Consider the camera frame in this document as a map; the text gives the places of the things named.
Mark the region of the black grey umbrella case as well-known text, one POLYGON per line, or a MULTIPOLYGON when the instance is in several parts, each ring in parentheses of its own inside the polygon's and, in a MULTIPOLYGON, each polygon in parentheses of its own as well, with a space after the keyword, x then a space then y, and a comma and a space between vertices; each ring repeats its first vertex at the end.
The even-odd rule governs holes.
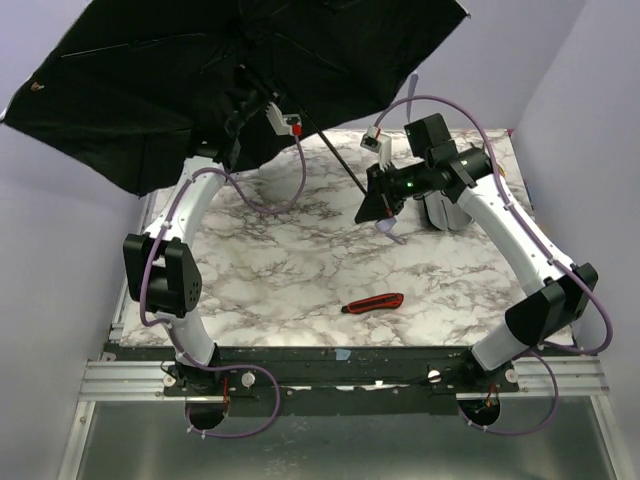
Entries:
POLYGON ((459 232, 471 226, 472 217, 442 192, 434 192, 419 200, 422 222, 428 228, 440 231, 459 232))

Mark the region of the red black utility knife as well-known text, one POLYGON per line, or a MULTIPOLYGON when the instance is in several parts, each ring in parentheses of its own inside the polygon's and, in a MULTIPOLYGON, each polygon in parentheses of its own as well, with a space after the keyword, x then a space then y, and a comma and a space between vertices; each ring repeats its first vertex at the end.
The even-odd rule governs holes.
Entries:
POLYGON ((341 307, 343 314, 358 315, 375 310, 395 310, 404 302, 401 293, 385 293, 350 302, 341 307))

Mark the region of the lavender umbrella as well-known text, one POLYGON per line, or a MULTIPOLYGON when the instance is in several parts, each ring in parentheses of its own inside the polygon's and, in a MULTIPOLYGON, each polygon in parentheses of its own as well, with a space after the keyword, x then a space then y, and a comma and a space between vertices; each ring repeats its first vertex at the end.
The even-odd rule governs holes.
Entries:
POLYGON ((93 1, 2 121, 129 193, 174 190, 251 89, 299 114, 302 135, 255 115, 231 173, 387 109, 466 15, 456 1, 93 1))

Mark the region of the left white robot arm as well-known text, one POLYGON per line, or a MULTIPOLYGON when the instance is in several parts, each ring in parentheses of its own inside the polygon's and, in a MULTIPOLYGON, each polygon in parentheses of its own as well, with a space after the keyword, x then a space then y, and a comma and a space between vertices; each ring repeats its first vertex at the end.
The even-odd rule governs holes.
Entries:
POLYGON ((198 227, 211 201, 227 183, 240 151, 240 128, 257 114, 270 114, 274 96, 253 88, 225 121, 218 141, 200 140, 191 148, 178 181, 160 215, 123 245, 130 298, 145 327, 161 326, 177 363, 214 371, 216 342, 207 334, 198 303, 202 276, 192 253, 198 227))

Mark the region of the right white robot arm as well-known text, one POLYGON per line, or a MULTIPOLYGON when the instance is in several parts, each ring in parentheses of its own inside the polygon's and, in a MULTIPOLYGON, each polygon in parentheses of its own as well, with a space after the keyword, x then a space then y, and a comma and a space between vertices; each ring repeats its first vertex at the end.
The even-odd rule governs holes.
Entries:
POLYGON ((367 191, 355 215, 393 235, 396 217, 409 198, 442 194, 474 220, 505 258, 525 297, 510 307, 501 324, 466 355, 473 376, 494 371, 579 319, 598 274, 589 263, 577 265, 553 245, 509 190, 482 147, 459 150, 443 117, 434 114, 405 127, 418 163, 397 168, 391 138, 377 126, 361 139, 377 155, 367 171, 367 191))

